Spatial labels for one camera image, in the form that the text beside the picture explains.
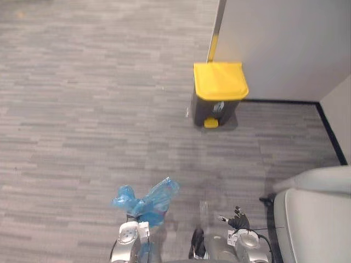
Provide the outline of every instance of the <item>blue plastic bag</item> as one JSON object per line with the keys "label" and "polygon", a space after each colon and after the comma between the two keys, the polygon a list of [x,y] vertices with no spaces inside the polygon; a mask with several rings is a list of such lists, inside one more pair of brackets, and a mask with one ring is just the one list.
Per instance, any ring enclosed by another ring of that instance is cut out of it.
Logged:
{"label": "blue plastic bag", "polygon": [[162,225],[171,199],[178,192],[179,184],[167,177],[142,199],[135,197],[134,190],[129,185],[122,186],[112,204],[137,218],[139,222],[147,221],[150,227],[154,227]]}

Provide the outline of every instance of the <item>label on bin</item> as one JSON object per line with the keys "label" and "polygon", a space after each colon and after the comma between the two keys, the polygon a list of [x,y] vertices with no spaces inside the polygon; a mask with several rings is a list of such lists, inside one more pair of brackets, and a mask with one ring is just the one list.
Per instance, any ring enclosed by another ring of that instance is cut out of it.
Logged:
{"label": "label on bin", "polygon": [[214,104],[212,112],[219,113],[222,111],[223,108],[224,108],[224,101],[218,102]]}

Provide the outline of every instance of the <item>white wall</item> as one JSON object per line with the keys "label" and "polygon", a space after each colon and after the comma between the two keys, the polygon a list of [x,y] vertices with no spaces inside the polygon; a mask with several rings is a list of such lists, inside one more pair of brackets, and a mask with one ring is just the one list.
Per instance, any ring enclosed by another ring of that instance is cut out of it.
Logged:
{"label": "white wall", "polygon": [[320,103],[347,162],[351,164],[351,75]]}
{"label": "white wall", "polygon": [[351,0],[227,0],[214,61],[242,61],[249,98],[320,101],[351,71]]}

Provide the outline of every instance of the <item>black baseboard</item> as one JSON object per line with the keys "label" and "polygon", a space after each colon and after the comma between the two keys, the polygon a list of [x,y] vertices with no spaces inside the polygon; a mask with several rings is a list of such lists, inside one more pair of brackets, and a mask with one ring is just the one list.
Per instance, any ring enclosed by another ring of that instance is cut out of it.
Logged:
{"label": "black baseboard", "polygon": [[342,152],[341,150],[341,147],[340,147],[340,144],[338,142],[338,140],[336,139],[336,136],[332,130],[332,128],[330,127],[330,124],[327,120],[327,118],[325,117],[325,114],[324,114],[324,111],[323,111],[323,108],[322,106],[320,105],[320,103],[317,103],[316,104],[316,108],[317,108],[317,111],[319,113],[319,116],[324,124],[324,127],[325,129],[327,130],[327,133],[328,133],[328,136],[329,136],[329,139],[331,141],[331,144],[333,145],[334,147],[334,150],[336,152],[336,155],[339,159],[339,162],[341,165],[347,165],[347,161],[346,161],[346,158],[344,156],[344,153]]}
{"label": "black baseboard", "polygon": [[284,104],[305,104],[305,105],[315,105],[316,109],[319,113],[319,116],[323,122],[324,128],[326,129],[329,139],[331,141],[331,144],[333,145],[334,151],[336,153],[336,156],[339,159],[340,165],[347,165],[346,158],[344,156],[344,153],[341,150],[340,144],[338,140],[336,139],[336,136],[330,127],[330,124],[324,114],[323,108],[320,105],[319,102],[317,101],[298,101],[298,100],[261,100],[261,99],[244,99],[242,100],[244,102],[264,102],[264,103],[284,103]]}
{"label": "black baseboard", "polygon": [[243,99],[245,102],[265,102],[265,103],[284,103],[284,104],[312,104],[316,105],[317,101],[302,101],[302,100],[261,100],[261,99]]}

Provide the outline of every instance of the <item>cable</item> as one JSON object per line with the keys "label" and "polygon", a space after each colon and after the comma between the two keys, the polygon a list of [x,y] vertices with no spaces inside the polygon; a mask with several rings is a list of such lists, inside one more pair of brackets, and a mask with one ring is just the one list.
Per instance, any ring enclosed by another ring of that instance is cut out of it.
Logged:
{"label": "cable", "polygon": [[264,239],[264,240],[267,242],[267,244],[268,244],[268,246],[269,246],[269,252],[270,252],[270,255],[271,255],[271,257],[272,257],[272,263],[274,263],[273,250],[272,250],[272,247],[271,247],[271,245],[270,245],[270,243],[269,243],[268,238],[265,237],[264,235],[260,235],[260,234],[257,233],[254,229],[250,229],[250,228],[242,228],[242,229],[245,229],[245,230],[247,230],[247,231],[252,231],[252,232],[254,232],[254,233],[258,236],[258,238],[262,238],[262,239]]}
{"label": "cable", "polygon": [[269,243],[269,241],[268,241],[268,238],[265,237],[264,235],[260,235],[260,234],[257,234],[257,236],[258,236],[258,238],[262,238],[262,239],[264,239],[264,240],[267,242],[267,244],[268,244],[268,246],[269,246],[269,252],[270,252],[270,255],[271,255],[271,257],[272,257],[272,263],[274,263],[273,250],[272,250],[272,247],[270,246],[270,243]]}
{"label": "cable", "polygon": [[[269,229],[279,229],[279,228],[284,228],[284,227],[272,227]],[[268,228],[257,228],[257,229],[251,229],[251,230],[268,230]]]}

